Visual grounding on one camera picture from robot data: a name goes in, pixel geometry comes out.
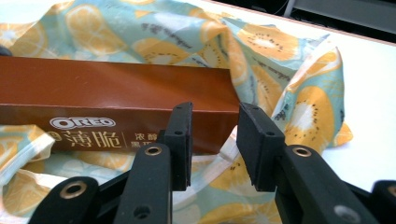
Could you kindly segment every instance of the brown cardboard box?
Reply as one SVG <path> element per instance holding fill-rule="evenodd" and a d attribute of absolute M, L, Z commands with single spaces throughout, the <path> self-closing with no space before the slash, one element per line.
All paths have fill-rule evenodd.
<path fill-rule="evenodd" d="M 55 150 L 134 150 L 193 102 L 195 152 L 217 153 L 237 124 L 229 71 L 0 57 L 0 124 L 36 124 Z"/>

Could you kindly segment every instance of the oreo logo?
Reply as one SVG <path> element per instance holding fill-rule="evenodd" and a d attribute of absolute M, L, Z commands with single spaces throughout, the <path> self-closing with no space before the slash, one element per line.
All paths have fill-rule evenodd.
<path fill-rule="evenodd" d="M 116 122 L 107 118 L 55 118 L 49 121 L 50 125 L 57 129 L 70 130 L 86 127 L 113 127 Z"/>

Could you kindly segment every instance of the oreo box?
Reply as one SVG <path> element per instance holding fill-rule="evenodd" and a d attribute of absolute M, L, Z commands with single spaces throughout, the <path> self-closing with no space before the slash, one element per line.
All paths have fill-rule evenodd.
<path fill-rule="evenodd" d="M 136 150 L 184 102 L 194 152 L 219 152 L 238 120 L 229 70 L 0 57 L 0 124 L 35 124 L 54 150 Z"/>

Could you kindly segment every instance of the fabric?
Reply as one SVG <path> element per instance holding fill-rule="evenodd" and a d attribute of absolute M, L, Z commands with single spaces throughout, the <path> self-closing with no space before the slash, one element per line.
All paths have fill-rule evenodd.
<path fill-rule="evenodd" d="M 0 44 L 21 57 L 227 68 L 239 99 L 260 106 L 288 145 L 321 152 L 352 138 L 344 123 L 342 58 L 327 36 L 297 38 L 177 1 L 76 0 L 55 5 L 37 22 L 0 24 Z M 175 223 L 280 222 L 274 195 L 250 186 L 235 134 L 219 155 L 194 156 L 192 186 L 175 193 Z M 19 139 L 32 143 L 25 138 Z M 1 163 L 8 169 L 1 173 L 4 223 L 26 222 L 54 183 L 74 175 L 103 183 L 130 169 L 134 159 L 133 153 L 50 155 L 47 149 L 27 156 L 22 146 L 0 142 L 1 162 L 18 161 L 12 168 Z M 47 159 L 28 163 L 36 155 Z M 15 198 L 21 192 L 34 196 Z"/>

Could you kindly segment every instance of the white surface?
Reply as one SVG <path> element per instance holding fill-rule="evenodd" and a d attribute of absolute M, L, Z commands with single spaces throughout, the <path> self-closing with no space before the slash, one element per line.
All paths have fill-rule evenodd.
<path fill-rule="evenodd" d="M 0 0 L 0 22 L 37 20 L 54 2 L 64 0 Z M 202 0 L 182 1 L 213 12 L 225 11 L 245 21 L 274 24 L 299 37 L 331 34 L 341 51 L 346 83 L 346 122 L 354 139 L 326 149 L 323 158 L 346 182 L 371 190 L 379 179 L 396 179 L 396 47 L 351 35 L 337 34 L 309 25 L 220 7 Z"/>

